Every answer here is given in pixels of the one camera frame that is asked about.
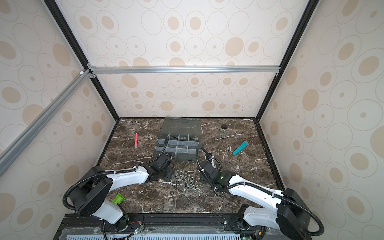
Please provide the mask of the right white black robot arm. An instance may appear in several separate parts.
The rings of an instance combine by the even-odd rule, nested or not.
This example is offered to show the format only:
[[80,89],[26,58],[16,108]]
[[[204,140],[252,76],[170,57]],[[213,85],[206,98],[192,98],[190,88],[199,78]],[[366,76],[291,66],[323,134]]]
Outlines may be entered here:
[[268,189],[231,171],[220,171],[211,160],[198,162],[197,169],[215,193],[231,194],[259,205],[241,207],[240,223],[246,227],[278,229],[291,240],[309,240],[325,232],[320,218],[292,189]]

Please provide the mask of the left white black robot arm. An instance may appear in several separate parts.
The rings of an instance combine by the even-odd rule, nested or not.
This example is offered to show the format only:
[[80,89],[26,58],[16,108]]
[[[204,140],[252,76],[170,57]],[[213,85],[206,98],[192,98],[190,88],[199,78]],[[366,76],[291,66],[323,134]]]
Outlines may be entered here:
[[170,179],[172,162],[170,153],[162,153],[154,160],[131,169],[106,171],[99,166],[93,167],[64,193],[63,205],[80,217],[94,216],[122,230],[128,225],[129,216],[119,204],[106,200],[109,192]]

